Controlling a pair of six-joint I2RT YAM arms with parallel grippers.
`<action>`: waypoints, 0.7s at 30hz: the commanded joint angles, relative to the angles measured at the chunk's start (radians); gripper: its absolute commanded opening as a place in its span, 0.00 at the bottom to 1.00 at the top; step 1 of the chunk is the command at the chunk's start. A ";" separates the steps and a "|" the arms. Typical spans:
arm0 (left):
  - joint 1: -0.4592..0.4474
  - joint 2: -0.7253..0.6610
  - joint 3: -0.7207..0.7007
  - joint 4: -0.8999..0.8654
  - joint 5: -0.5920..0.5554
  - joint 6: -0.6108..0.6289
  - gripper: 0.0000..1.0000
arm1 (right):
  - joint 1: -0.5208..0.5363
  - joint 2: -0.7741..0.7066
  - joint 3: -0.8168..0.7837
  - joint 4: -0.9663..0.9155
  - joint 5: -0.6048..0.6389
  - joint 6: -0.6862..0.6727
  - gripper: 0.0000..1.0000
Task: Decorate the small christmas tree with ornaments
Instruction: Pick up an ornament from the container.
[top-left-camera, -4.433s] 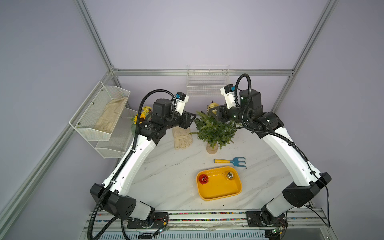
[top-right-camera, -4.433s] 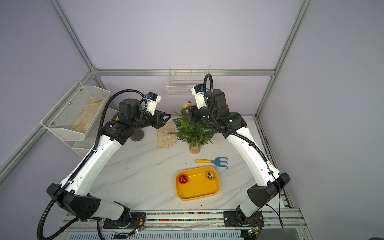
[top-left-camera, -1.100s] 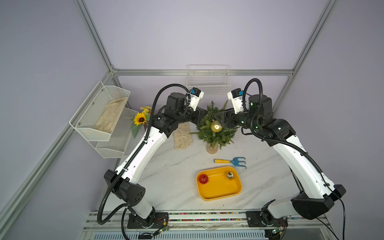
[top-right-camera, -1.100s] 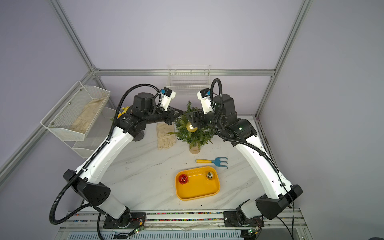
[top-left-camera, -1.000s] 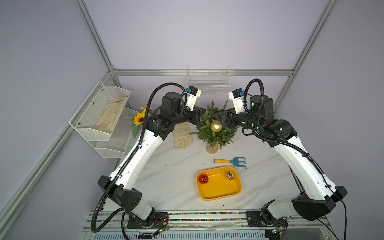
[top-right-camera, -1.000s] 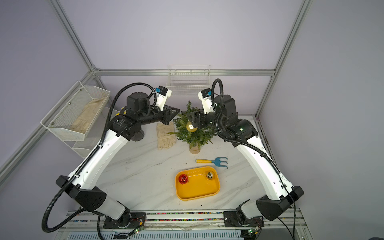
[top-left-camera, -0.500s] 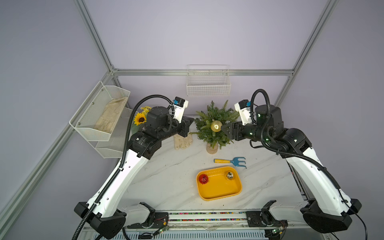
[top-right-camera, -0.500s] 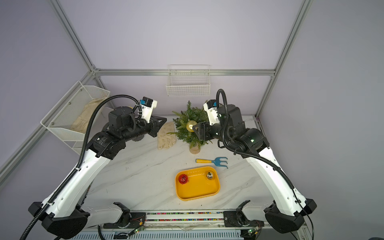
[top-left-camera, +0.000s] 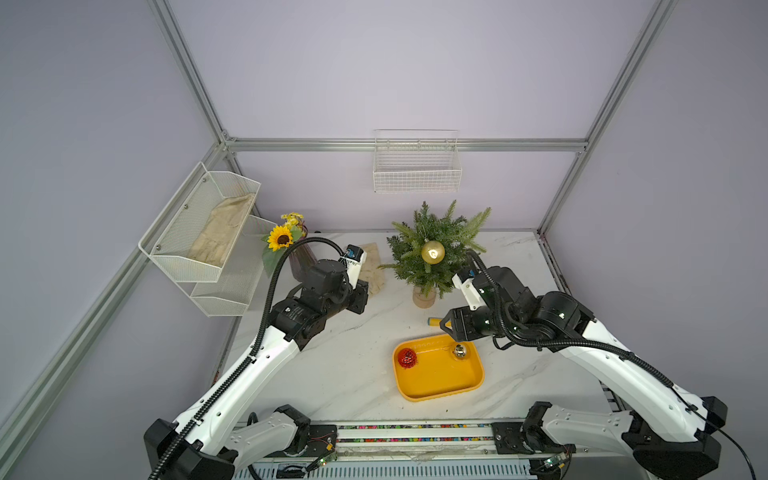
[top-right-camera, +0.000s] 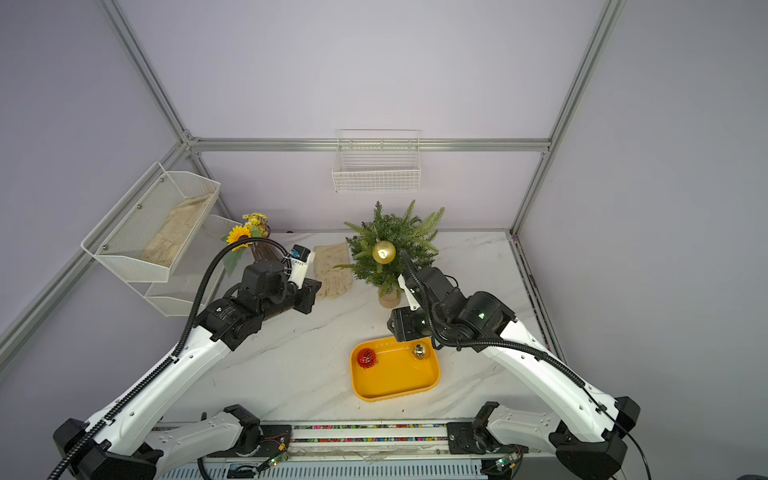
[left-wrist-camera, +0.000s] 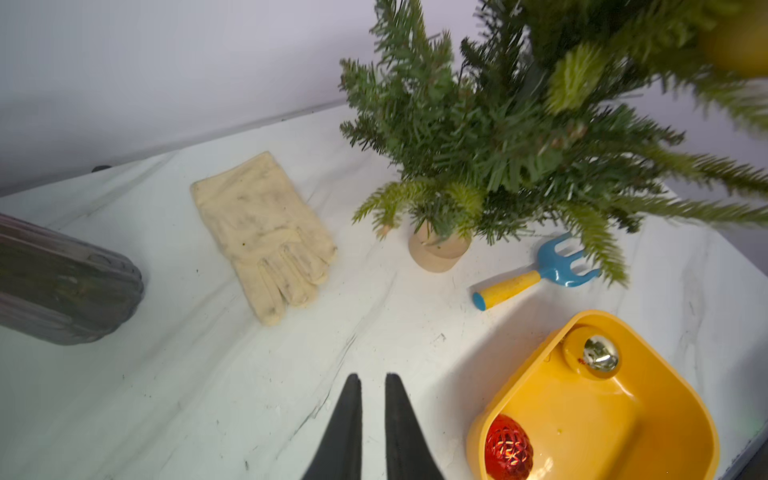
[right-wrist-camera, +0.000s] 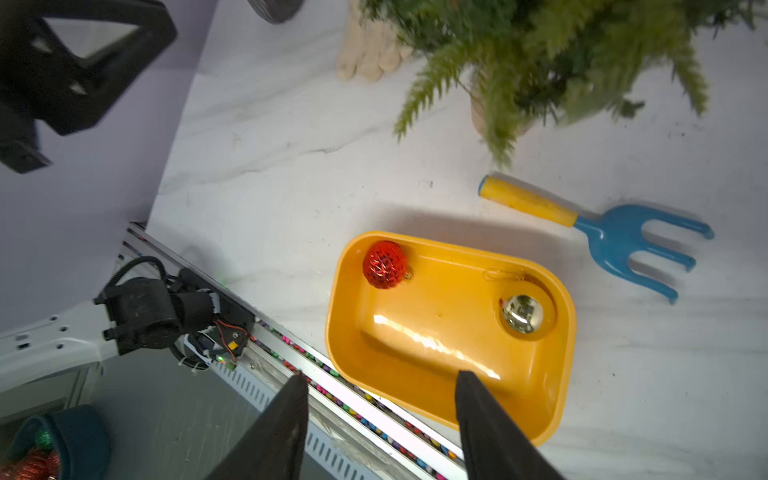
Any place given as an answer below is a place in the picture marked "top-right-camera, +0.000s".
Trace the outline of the matte gold ball ornament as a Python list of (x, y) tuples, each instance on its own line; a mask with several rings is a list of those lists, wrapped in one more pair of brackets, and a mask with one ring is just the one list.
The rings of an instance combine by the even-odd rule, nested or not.
[(396, 258), (397, 250), (390, 241), (378, 241), (372, 248), (372, 257), (380, 265), (387, 265)]

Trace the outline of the red glitter ball ornament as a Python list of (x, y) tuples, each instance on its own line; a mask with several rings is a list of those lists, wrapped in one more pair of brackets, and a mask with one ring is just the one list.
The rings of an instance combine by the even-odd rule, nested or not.
[(356, 355), (356, 362), (361, 369), (369, 369), (376, 365), (377, 355), (372, 348), (360, 349)]

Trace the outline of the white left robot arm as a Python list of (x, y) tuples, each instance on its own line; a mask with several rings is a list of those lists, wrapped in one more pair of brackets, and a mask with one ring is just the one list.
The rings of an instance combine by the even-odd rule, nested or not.
[(257, 334), (265, 321), (289, 310), (309, 314), (321, 288), (307, 273), (315, 254), (295, 245), (278, 260), (247, 266), (241, 281), (220, 299), (200, 305), (223, 258), (244, 238), (224, 247), (203, 274), (181, 337), (170, 352), (121, 397), (87, 420), (68, 419), (54, 432), (61, 460), (58, 479), (156, 479), (209, 454), (248, 457), (265, 442), (261, 421), (234, 404), (185, 427), (158, 432), (156, 424), (207, 371)]

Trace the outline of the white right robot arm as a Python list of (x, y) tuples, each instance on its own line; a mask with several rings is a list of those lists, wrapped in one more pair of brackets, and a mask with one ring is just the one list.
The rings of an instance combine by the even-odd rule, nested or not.
[(433, 347), (473, 350), (511, 371), (554, 413), (549, 430), (534, 415), (497, 401), (486, 402), (471, 423), (472, 447), (483, 453), (506, 449), (515, 461), (500, 462), (490, 473), (513, 478), (526, 452), (540, 450), (580, 479), (613, 479), (622, 470), (639, 405), (613, 397), (584, 380), (517, 318), (496, 296), (478, 291), (465, 296), (435, 267), (417, 267), (402, 256), (398, 283), (408, 304), (394, 309), (387, 323), (399, 342), (427, 338)]

